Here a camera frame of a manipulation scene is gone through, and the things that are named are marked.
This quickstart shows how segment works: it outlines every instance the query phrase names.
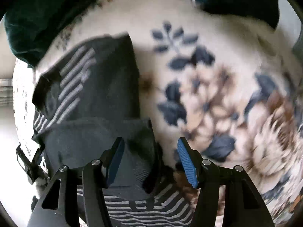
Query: striped pattern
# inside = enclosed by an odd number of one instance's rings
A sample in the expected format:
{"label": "striped pattern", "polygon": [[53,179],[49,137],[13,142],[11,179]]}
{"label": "striped pattern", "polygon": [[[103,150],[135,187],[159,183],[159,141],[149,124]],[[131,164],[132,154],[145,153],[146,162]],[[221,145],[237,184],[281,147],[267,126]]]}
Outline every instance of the striped pattern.
{"label": "striped pattern", "polygon": [[[81,188],[78,195],[83,196]],[[166,181],[160,184],[153,201],[129,202],[109,195],[105,195],[104,200],[110,218],[120,226],[188,227],[193,217],[190,206],[175,186]]]}
{"label": "striped pattern", "polygon": [[80,47],[69,62],[60,70],[62,81],[58,97],[58,108],[51,120],[48,120],[38,110],[34,116],[34,130],[37,133],[49,128],[52,124],[60,124],[80,102],[79,93],[83,84],[89,78],[90,66],[97,63],[93,48]]}
{"label": "striped pattern", "polygon": [[12,79],[0,79],[0,107],[13,103]]}

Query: white blanket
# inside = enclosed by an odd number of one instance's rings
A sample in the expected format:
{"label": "white blanket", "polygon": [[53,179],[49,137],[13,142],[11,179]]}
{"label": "white blanket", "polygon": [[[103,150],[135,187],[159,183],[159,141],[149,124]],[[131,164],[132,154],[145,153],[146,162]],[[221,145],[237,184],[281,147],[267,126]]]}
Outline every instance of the white blanket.
{"label": "white blanket", "polygon": [[[141,115],[151,118],[165,164],[175,168],[185,136],[218,165],[242,165],[275,224],[287,221],[303,186],[302,68],[264,22],[209,15],[191,0],[99,0],[54,39],[34,73],[17,60],[15,119],[29,157],[37,147],[31,96],[41,74],[80,42],[124,32],[141,75]],[[224,188],[217,225],[223,206]]]}

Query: blue leaf pattern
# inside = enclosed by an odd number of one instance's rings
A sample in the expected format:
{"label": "blue leaf pattern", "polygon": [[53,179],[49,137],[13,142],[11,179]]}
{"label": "blue leaf pattern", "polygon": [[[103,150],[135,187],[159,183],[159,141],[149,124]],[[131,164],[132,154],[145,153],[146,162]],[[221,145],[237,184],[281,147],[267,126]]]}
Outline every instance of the blue leaf pattern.
{"label": "blue leaf pattern", "polygon": [[261,195],[264,201],[267,200],[266,204],[269,204],[272,200],[279,197],[282,190],[284,189],[284,185],[289,181],[289,178],[290,173],[287,172],[272,190],[269,190],[268,192]]}
{"label": "blue leaf pattern", "polygon": [[154,39],[156,40],[163,40],[164,37],[163,37],[163,33],[159,30],[152,30],[152,36]]}
{"label": "blue leaf pattern", "polygon": [[202,61],[206,65],[210,66],[215,61],[215,57],[213,54],[208,52],[205,47],[198,46],[191,57],[191,61],[193,64],[197,64],[197,62]]}
{"label": "blue leaf pattern", "polygon": [[211,144],[202,154],[218,162],[224,162],[234,150],[235,142],[236,140],[229,135],[214,135]]}
{"label": "blue leaf pattern", "polygon": [[186,121],[186,110],[180,103],[173,101],[160,103],[158,109],[163,112],[164,119],[169,125],[177,126],[178,119]]}
{"label": "blue leaf pattern", "polygon": [[206,102],[206,103],[203,104],[202,109],[203,109],[204,112],[207,112],[209,110],[209,107],[210,107],[209,102]]}
{"label": "blue leaf pattern", "polygon": [[198,41],[199,36],[198,35],[187,35],[183,37],[182,43],[187,44],[194,44]]}
{"label": "blue leaf pattern", "polygon": [[183,30],[182,27],[180,27],[179,29],[174,31],[174,34],[173,34],[172,38],[173,39],[180,38],[181,36],[183,36],[183,34],[184,34],[184,30]]}
{"label": "blue leaf pattern", "polygon": [[166,99],[168,101],[180,101],[181,93],[179,92],[180,83],[177,81],[171,82],[167,85],[165,90]]}
{"label": "blue leaf pattern", "polygon": [[245,121],[247,122],[247,119],[248,119],[248,114],[250,112],[250,110],[254,107],[254,105],[263,100],[263,95],[262,95],[262,92],[261,91],[256,91],[254,92],[251,97],[250,97],[250,100],[248,102],[248,104],[246,105],[245,109],[244,109],[244,118],[245,118]]}
{"label": "blue leaf pattern", "polygon": [[276,84],[268,75],[256,73],[255,77],[257,78],[257,82],[261,87],[262,96],[267,100],[270,94],[277,89]]}
{"label": "blue leaf pattern", "polygon": [[182,70],[186,64],[190,63],[190,59],[184,57],[176,57],[169,63],[169,67],[173,70]]}
{"label": "blue leaf pattern", "polygon": [[168,45],[159,45],[154,48],[154,51],[157,53],[163,53],[166,52],[168,49],[169,49]]}
{"label": "blue leaf pattern", "polygon": [[201,81],[199,79],[193,79],[192,80],[192,86],[194,88],[194,92],[198,91],[198,88],[200,86]]}
{"label": "blue leaf pattern", "polygon": [[231,118],[231,120],[233,120],[233,121],[237,121],[238,119],[239,119],[239,114],[238,113],[233,113],[231,116],[230,116],[230,118]]}
{"label": "blue leaf pattern", "polygon": [[167,33],[170,33],[170,31],[172,30],[172,24],[166,21],[163,23],[163,28]]}

